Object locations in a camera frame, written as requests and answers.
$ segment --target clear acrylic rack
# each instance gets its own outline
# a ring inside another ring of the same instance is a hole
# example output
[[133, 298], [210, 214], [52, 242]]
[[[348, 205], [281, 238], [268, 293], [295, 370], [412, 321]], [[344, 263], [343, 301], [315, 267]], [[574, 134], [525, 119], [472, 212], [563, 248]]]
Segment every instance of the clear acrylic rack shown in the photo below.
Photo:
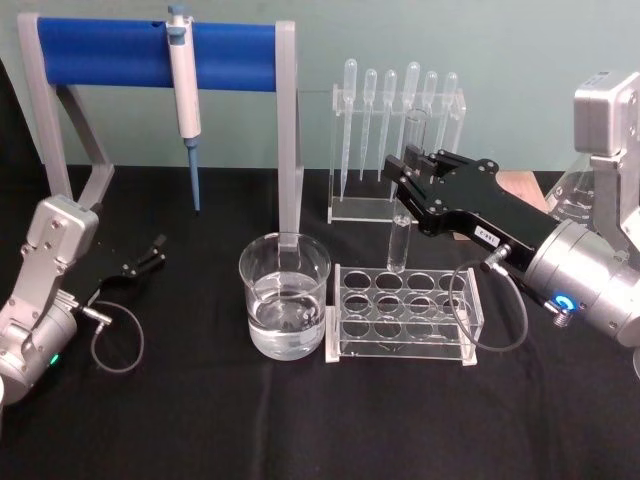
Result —
[[[458, 360], [475, 365], [476, 348], [452, 315], [453, 271], [345, 268], [335, 265], [334, 302], [326, 319], [327, 362], [340, 357]], [[473, 269], [454, 281], [454, 305], [477, 340], [484, 324]]]
[[[393, 202], [389, 200], [391, 184], [388, 180], [378, 180], [380, 129], [384, 113], [383, 92], [378, 90], [373, 101], [371, 123], [369, 127], [368, 148], [365, 159], [365, 171], [360, 180], [360, 140], [362, 135], [362, 123], [364, 113], [364, 99], [358, 92], [353, 106], [353, 118], [351, 127], [351, 140], [349, 148], [349, 172], [345, 194], [340, 198], [340, 167], [342, 157], [343, 127], [345, 120], [345, 102], [343, 90], [337, 84], [333, 86], [332, 95], [332, 125], [331, 125], [331, 165], [329, 174], [329, 205], [327, 221], [365, 221], [365, 222], [391, 222], [393, 214]], [[422, 93], [416, 93], [412, 108], [422, 108]], [[467, 107], [462, 89], [457, 89], [450, 108], [443, 107], [442, 93], [436, 93], [431, 104], [431, 115], [427, 124], [425, 152], [434, 152], [444, 149], [455, 153], [462, 134], [462, 127]], [[397, 155], [397, 147], [400, 125], [405, 111], [403, 110], [401, 94], [395, 95], [389, 131], [385, 145], [384, 156]], [[442, 116], [445, 130], [441, 145], [438, 145], [437, 130]]]

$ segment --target wooden block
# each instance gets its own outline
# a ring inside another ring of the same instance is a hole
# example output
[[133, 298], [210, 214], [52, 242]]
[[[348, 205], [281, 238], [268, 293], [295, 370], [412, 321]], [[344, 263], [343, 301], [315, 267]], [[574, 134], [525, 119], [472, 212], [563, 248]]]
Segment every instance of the wooden block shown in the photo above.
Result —
[[[542, 195], [540, 185], [538, 185], [533, 172], [500, 171], [496, 180], [498, 185], [507, 192], [521, 198], [538, 210], [549, 213], [547, 202], [544, 199], [544, 195]], [[454, 233], [453, 238], [456, 240], [469, 240], [469, 238], [459, 233]]]

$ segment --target water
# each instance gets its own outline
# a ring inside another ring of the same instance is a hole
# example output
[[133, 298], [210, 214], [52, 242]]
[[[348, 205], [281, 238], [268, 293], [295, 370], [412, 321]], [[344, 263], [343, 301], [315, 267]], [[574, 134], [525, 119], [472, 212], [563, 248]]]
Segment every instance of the water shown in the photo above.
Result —
[[409, 234], [411, 233], [411, 217], [394, 215], [389, 239], [389, 256], [387, 270], [394, 273], [404, 272], [409, 252]]
[[258, 350], [276, 360], [297, 360], [315, 350], [325, 330], [325, 289], [299, 294], [317, 285], [297, 272], [274, 272], [256, 282], [249, 332]]

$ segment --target blue indicator light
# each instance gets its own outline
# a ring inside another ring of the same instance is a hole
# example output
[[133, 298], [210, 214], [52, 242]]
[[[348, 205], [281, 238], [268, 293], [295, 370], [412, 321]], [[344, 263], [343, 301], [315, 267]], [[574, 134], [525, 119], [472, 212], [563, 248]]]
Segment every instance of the blue indicator light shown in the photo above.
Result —
[[576, 304], [566, 295], [556, 295], [556, 298], [554, 298], [553, 301], [559, 307], [566, 308], [569, 311], [576, 309]]

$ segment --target black table surface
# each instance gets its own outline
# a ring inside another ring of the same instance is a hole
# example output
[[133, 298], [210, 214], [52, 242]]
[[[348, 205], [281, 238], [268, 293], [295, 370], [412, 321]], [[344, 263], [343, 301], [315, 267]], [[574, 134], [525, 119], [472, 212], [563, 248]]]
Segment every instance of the black table surface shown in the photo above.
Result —
[[[84, 177], [72, 169], [76, 186]], [[549, 188], [557, 174], [538, 178]], [[99, 370], [89, 355], [94, 325], [78, 319], [61, 360], [5, 408], [2, 480], [640, 478], [631, 351], [579, 322], [555, 329], [529, 301], [526, 343], [480, 351], [473, 367], [325, 364], [323, 347], [290, 363], [262, 356], [249, 338], [237, 262], [277, 225], [276, 174], [202, 169], [201, 182], [195, 217], [185, 169], [117, 169], [97, 240], [137, 253], [158, 233], [168, 237], [166, 267], [127, 296], [144, 325], [144, 360], [126, 376]], [[307, 171], [301, 231], [333, 262], [382, 267], [389, 225], [328, 225], [326, 194], [327, 172]], [[5, 297], [46, 195], [40, 170], [0, 169]], [[451, 269], [483, 255], [471, 242], [414, 229], [408, 266]], [[517, 309], [498, 282], [480, 278], [480, 289], [482, 338], [505, 344], [519, 332]]]

